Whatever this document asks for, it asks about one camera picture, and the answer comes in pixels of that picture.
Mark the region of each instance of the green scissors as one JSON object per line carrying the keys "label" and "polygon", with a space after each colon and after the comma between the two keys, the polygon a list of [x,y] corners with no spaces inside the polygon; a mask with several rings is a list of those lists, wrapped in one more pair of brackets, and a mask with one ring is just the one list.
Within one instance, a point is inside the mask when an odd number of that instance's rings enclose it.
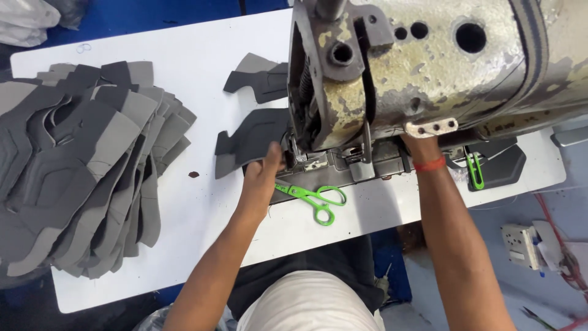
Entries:
{"label": "green scissors", "polygon": [[[298,186],[294,186],[294,185],[288,183],[287,181],[283,181],[283,180],[276,178],[274,187],[276,189],[286,193],[286,194],[289,194],[289,195],[295,197],[295,198],[300,198],[300,199],[308,202],[315,209],[315,221],[317,223],[319,223],[320,225],[324,225],[324,226],[331,225],[333,223],[333,221],[335,220],[335,214],[333,214],[333,212],[331,211],[331,209],[329,208],[329,205],[327,203],[318,204],[318,203],[314,202],[313,200],[311,200],[309,197],[315,197],[315,198],[323,200],[325,202],[332,203],[336,206],[345,206],[345,204],[347,203],[347,196],[345,195],[345,193],[339,187],[335,187],[335,186],[321,186],[321,187],[319,187],[318,190],[316,190],[316,192],[313,192],[313,191],[309,191],[307,189],[304,189],[304,188],[301,188]],[[332,200],[329,200],[327,198],[322,197],[320,195],[320,193],[323,191],[326,191],[326,190],[337,191],[343,197],[343,202],[342,203],[336,202],[336,201],[332,201]],[[326,211],[327,214],[329,215],[329,219],[326,221],[319,220],[319,212],[322,210]]]}

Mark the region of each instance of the person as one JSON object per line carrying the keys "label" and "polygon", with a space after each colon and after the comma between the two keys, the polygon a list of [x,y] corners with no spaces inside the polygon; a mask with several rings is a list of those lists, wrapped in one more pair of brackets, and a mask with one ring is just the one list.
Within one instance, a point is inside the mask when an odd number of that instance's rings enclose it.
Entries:
{"label": "person", "polygon": [[[415,165],[443,157],[437,137],[403,140]],[[164,330],[214,330],[225,305],[242,331],[384,329],[378,319],[383,292],[373,285],[368,237],[239,270],[268,212],[281,164],[280,146],[272,143],[262,161],[248,165],[233,216],[189,276]],[[450,329],[516,330],[487,248],[447,167],[419,167],[416,175],[423,231]]]}

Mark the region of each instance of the scissors handle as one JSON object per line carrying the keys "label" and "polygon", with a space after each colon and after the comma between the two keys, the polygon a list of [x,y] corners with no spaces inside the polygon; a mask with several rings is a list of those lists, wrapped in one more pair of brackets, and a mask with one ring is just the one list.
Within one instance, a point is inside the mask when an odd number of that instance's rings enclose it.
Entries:
{"label": "scissors handle", "polygon": [[[320,193],[323,191],[326,191],[326,190],[333,190],[333,191],[336,191],[337,193],[339,193],[339,195],[341,195],[341,197],[343,198],[343,202],[329,200],[329,199],[325,198],[324,196],[321,196]],[[309,195],[311,197],[321,199],[324,202],[332,203],[336,206],[345,206],[345,204],[347,203],[347,196],[345,195],[345,193],[339,187],[335,187],[335,186],[321,186],[321,187],[319,187],[318,190],[316,190],[316,192],[310,192]]]}
{"label": "scissors handle", "polygon": [[[329,225],[333,224],[333,222],[335,221],[335,214],[331,211],[328,204],[326,204],[326,203],[325,204],[318,204],[306,196],[301,197],[300,199],[306,201],[315,209],[315,221],[317,223],[319,223],[320,225],[324,225],[324,226],[329,226]],[[329,215],[329,218],[326,221],[319,219],[319,212],[321,212],[321,211],[326,211],[327,214]]]}

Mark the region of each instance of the electrical box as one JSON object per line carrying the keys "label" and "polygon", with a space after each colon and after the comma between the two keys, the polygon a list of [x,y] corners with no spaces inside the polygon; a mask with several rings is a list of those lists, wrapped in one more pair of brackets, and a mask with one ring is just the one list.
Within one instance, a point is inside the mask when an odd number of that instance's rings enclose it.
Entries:
{"label": "electrical box", "polygon": [[509,261],[532,270],[539,270],[539,256],[533,239],[537,233],[533,226],[505,224],[500,227],[502,239],[509,253]]}

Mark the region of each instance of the left hand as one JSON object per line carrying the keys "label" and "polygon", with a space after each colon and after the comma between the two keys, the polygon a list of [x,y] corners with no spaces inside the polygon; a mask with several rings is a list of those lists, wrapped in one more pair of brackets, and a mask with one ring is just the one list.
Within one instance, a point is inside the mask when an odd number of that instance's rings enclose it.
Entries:
{"label": "left hand", "polygon": [[249,163],[247,166],[241,198],[235,213],[260,223],[268,213],[276,173],[283,168],[280,144],[272,142],[263,160]]}

